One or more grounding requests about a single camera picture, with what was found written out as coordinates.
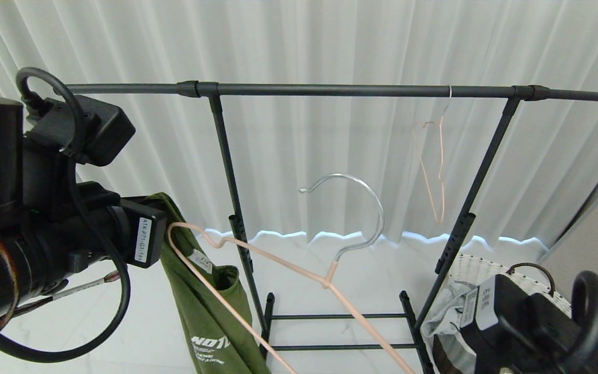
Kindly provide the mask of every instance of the curtain fold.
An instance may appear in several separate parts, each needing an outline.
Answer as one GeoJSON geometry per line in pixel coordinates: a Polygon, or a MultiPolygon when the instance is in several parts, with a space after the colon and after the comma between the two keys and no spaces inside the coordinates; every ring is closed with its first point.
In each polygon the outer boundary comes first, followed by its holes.
{"type": "MultiPolygon", "coordinates": [[[[66,83],[525,85],[598,90],[598,2],[0,2],[0,95],[37,66],[66,83]]],[[[37,81],[32,87],[51,95],[37,81]]],[[[168,192],[187,219],[221,232],[232,213],[206,99],[98,95],[137,133],[105,168],[79,169],[123,196],[168,192]]],[[[249,236],[370,234],[373,203],[330,172],[365,180],[387,225],[449,232],[505,105],[503,99],[223,97],[249,236]],[[436,126],[444,113],[446,212],[436,126]]],[[[598,183],[598,103],[522,102],[475,201],[471,234],[551,246],[598,183]]]]}

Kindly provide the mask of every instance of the green garment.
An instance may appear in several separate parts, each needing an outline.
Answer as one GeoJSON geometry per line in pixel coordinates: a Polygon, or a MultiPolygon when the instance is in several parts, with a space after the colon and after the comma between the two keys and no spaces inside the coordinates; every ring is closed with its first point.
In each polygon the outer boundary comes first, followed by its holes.
{"type": "MultiPolygon", "coordinates": [[[[148,199],[163,202],[164,211],[168,214],[168,225],[185,222],[167,194],[151,195],[148,199]]],[[[172,230],[172,239],[176,247],[193,261],[211,285],[250,324],[251,309],[239,282],[237,267],[213,265],[187,228],[172,230]]],[[[163,243],[161,263],[172,287],[188,350],[198,374],[270,373],[253,336],[176,256],[167,237],[163,243]]]]}

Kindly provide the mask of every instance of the black clothes rack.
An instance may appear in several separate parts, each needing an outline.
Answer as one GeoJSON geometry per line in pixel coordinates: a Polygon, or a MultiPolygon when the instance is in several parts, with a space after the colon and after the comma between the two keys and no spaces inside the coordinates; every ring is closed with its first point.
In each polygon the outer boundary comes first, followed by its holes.
{"type": "MultiPolygon", "coordinates": [[[[444,279],[455,260],[456,254],[468,234],[475,215],[470,211],[479,188],[486,178],[486,173],[500,146],[501,140],[511,122],[513,114],[521,101],[536,101],[545,99],[558,100],[584,100],[598,101],[598,92],[575,91],[575,90],[554,90],[538,85],[512,86],[512,87],[478,87],[478,86],[382,86],[382,85],[249,85],[249,84],[228,84],[216,82],[185,81],[175,84],[97,84],[97,85],[69,85],[69,88],[76,94],[175,94],[185,97],[207,97],[211,105],[216,134],[218,134],[221,145],[221,155],[225,165],[225,174],[230,189],[230,197],[234,208],[234,215],[231,215],[230,225],[236,239],[247,242],[246,229],[241,213],[239,193],[237,192],[237,181],[230,156],[223,118],[223,105],[221,96],[331,96],[331,97],[471,97],[471,98],[499,98],[506,99],[505,108],[502,110],[500,121],[488,145],[484,159],[481,161],[479,171],[472,182],[470,192],[465,198],[463,207],[460,210],[458,219],[454,224],[442,256],[438,259],[435,267],[437,279],[425,301],[418,317],[410,303],[409,296],[405,291],[399,295],[403,313],[376,313],[364,314],[367,318],[405,318],[413,343],[392,344],[397,349],[416,349],[422,363],[424,374],[434,374],[434,369],[429,359],[426,345],[423,341],[419,328],[424,322],[432,303],[439,292],[444,279]]],[[[262,308],[260,297],[253,277],[253,266],[251,256],[246,248],[239,247],[239,256],[244,268],[246,279],[251,288],[251,296],[264,339],[268,341],[273,321],[288,319],[348,319],[348,314],[315,314],[315,315],[275,315],[275,296],[269,293],[266,297],[265,308],[262,308]]],[[[374,350],[380,348],[375,344],[357,345],[282,345],[273,346],[277,351],[326,351],[326,350],[374,350]]],[[[261,352],[266,357],[266,350],[261,347],[261,352]]]]}

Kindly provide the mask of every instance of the clothes hanger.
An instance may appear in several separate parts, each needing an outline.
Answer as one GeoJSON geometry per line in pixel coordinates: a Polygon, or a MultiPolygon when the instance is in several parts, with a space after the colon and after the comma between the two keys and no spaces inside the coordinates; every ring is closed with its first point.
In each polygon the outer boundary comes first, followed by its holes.
{"type": "Polygon", "coordinates": [[[216,289],[213,286],[211,286],[211,284],[209,284],[209,282],[202,276],[202,274],[200,274],[200,272],[195,268],[195,266],[192,265],[190,260],[188,260],[183,255],[183,253],[181,253],[181,251],[175,246],[171,236],[172,229],[175,227],[189,228],[202,233],[202,236],[207,240],[207,242],[209,242],[209,245],[211,245],[213,248],[221,248],[225,245],[226,242],[237,244],[237,246],[242,246],[243,248],[258,253],[261,256],[264,256],[266,258],[269,258],[270,260],[280,263],[281,265],[285,266],[286,268],[289,268],[290,270],[293,270],[294,272],[297,272],[305,277],[308,277],[309,279],[313,279],[314,281],[319,282],[320,284],[322,284],[323,287],[328,288],[332,291],[334,296],[336,296],[336,298],[341,302],[341,304],[345,306],[347,311],[351,313],[354,319],[356,319],[357,322],[359,322],[359,324],[361,324],[361,326],[366,331],[368,331],[369,334],[371,334],[373,339],[375,339],[375,341],[377,341],[377,343],[379,343],[380,346],[382,346],[382,348],[391,356],[391,358],[396,362],[396,364],[398,364],[399,367],[403,369],[403,372],[405,372],[406,374],[415,374],[415,372],[408,366],[408,364],[403,360],[403,358],[401,358],[401,356],[396,352],[396,350],[394,350],[394,348],[385,340],[385,338],[382,335],[380,335],[380,333],[377,332],[377,330],[375,330],[375,328],[370,324],[370,322],[368,322],[365,319],[365,317],[363,317],[363,315],[361,315],[361,313],[359,313],[359,311],[349,301],[347,301],[345,296],[343,296],[343,294],[337,289],[337,287],[335,287],[334,284],[325,279],[325,277],[321,277],[320,275],[314,274],[313,272],[309,272],[308,270],[300,266],[294,265],[294,263],[283,260],[282,258],[278,258],[277,256],[274,256],[273,254],[270,254],[267,251],[263,251],[257,247],[251,246],[251,244],[234,239],[233,237],[223,237],[221,238],[220,242],[214,243],[214,241],[209,237],[207,232],[204,231],[202,228],[197,227],[196,225],[183,222],[171,223],[168,226],[169,244],[171,248],[175,251],[176,255],[180,258],[180,260],[183,261],[183,263],[190,269],[190,271],[193,274],[195,274],[195,276],[200,280],[200,282],[202,282],[202,284],[204,284],[207,287],[207,289],[209,289],[209,291],[220,301],[220,303],[222,303],[227,308],[227,310],[237,319],[237,321],[240,324],[242,324],[242,326],[244,326],[244,328],[249,333],[251,333],[257,339],[257,341],[259,341],[259,343],[262,344],[262,346],[264,346],[264,348],[266,348],[266,350],[269,353],[271,353],[277,360],[279,360],[281,364],[285,366],[285,368],[289,370],[289,372],[291,372],[292,374],[296,374],[296,371],[292,369],[290,364],[285,362],[285,360],[282,357],[280,357],[280,355],[272,348],[272,346],[269,345],[269,343],[266,340],[264,340],[260,336],[260,334],[258,334],[251,327],[251,325],[248,322],[246,322],[246,320],[243,317],[241,317],[241,315],[239,315],[239,313],[237,313],[235,308],[233,308],[232,305],[230,305],[230,303],[228,303],[225,300],[225,298],[223,298],[223,296],[221,296],[221,294],[218,291],[216,291],[216,289]]]}
{"type": "MultiPolygon", "coordinates": [[[[437,210],[435,209],[435,203],[432,200],[432,193],[430,191],[430,184],[428,182],[428,175],[426,174],[426,168],[423,166],[423,158],[422,154],[419,153],[419,165],[422,166],[422,172],[424,174],[424,180],[426,181],[426,189],[428,189],[428,197],[430,199],[430,208],[432,208],[432,215],[435,217],[435,222],[442,223],[444,221],[444,182],[442,181],[442,166],[444,166],[444,142],[442,141],[442,121],[444,121],[444,115],[446,114],[446,109],[449,108],[449,104],[451,104],[451,85],[449,85],[449,101],[446,103],[444,107],[444,111],[442,111],[442,116],[440,117],[440,121],[438,124],[434,123],[433,121],[424,122],[422,128],[426,128],[426,125],[433,124],[437,125],[437,128],[440,131],[440,170],[437,172],[437,179],[440,181],[440,187],[442,189],[442,215],[437,218],[437,210]]],[[[412,128],[412,138],[415,142],[415,147],[417,146],[417,135],[415,134],[415,128],[422,123],[416,123],[415,126],[412,128]]]]}
{"type": "Polygon", "coordinates": [[[375,234],[373,234],[373,236],[370,239],[366,240],[363,243],[345,246],[342,249],[340,249],[338,253],[336,253],[336,255],[334,256],[334,261],[332,261],[332,264],[329,266],[329,270],[327,270],[327,275],[325,275],[324,277],[324,279],[326,279],[327,282],[331,282],[334,278],[334,274],[338,266],[338,261],[340,260],[343,253],[370,246],[371,244],[375,243],[378,237],[380,237],[380,235],[382,234],[382,229],[384,229],[384,210],[382,209],[382,202],[380,202],[380,199],[377,197],[377,194],[375,194],[375,191],[373,191],[373,189],[371,189],[371,187],[368,184],[366,184],[366,182],[363,182],[363,180],[357,177],[352,177],[351,175],[347,175],[346,173],[331,173],[330,175],[325,175],[324,177],[322,177],[322,179],[313,183],[313,185],[311,185],[311,187],[309,187],[308,189],[301,187],[301,189],[299,189],[299,193],[309,194],[313,192],[315,189],[317,189],[317,187],[324,183],[326,180],[330,180],[332,178],[345,178],[347,180],[352,180],[354,182],[359,183],[360,185],[363,185],[363,187],[368,191],[368,193],[373,197],[373,199],[375,199],[375,203],[377,203],[377,223],[375,223],[375,234]]]}

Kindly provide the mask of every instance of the marble floor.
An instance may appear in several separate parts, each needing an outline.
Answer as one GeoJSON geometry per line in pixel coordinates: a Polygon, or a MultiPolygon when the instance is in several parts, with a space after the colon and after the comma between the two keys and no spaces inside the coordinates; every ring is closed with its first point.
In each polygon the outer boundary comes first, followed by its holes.
{"type": "MultiPolygon", "coordinates": [[[[220,234],[212,233],[214,239],[220,234]]],[[[402,312],[399,292],[406,290],[416,311],[420,310],[435,274],[435,262],[447,236],[424,239],[405,234],[398,244],[381,238],[366,249],[344,255],[334,277],[334,284],[362,313],[402,312]]],[[[233,245],[211,249],[199,239],[216,264],[239,264],[233,245]]],[[[360,242],[362,237],[321,234],[307,242],[304,234],[281,237],[262,232],[252,240],[260,248],[297,263],[308,270],[326,272],[334,254],[346,244],[360,242]]],[[[481,256],[503,265],[536,261],[545,247],[537,240],[517,242],[501,239],[494,248],[475,237],[465,253],[481,256]]],[[[275,313],[344,313],[344,308],[329,291],[319,284],[294,274],[272,261],[252,253],[254,275],[261,295],[276,296],[275,313]]],[[[78,285],[102,277],[113,269],[111,263],[97,263],[71,277],[78,285]]],[[[536,276],[533,269],[521,270],[536,276]]],[[[188,374],[195,372],[190,359],[173,297],[161,265],[150,269],[131,268],[132,297],[128,314],[119,329],[96,350],[71,362],[34,364],[0,353],[1,374],[52,373],[88,374],[188,374]]],[[[247,289],[246,279],[242,281],[247,289]]],[[[66,350],[92,339],[107,325],[119,301],[119,283],[93,287],[48,304],[33,313],[12,320],[4,333],[25,345],[41,350],[66,350]]],[[[402,319],[376,319],[373,325],[390,343],[410,343],[406,322],[402,319]]],[[[276,321],[271,343],[357,344],[374,343],[373,339],[352,320],[276,321]]],[[[414,350],[399,350],[415,371],[420,364],[414,350]]],[[[336,374],[399,372],[396,363],[382,350],[368,351],[302,351],[282,352],[282,356],[298,372],[304,374],[336,374]]],[[[285,372],[271,356],[272,372],[285,372]]]]}

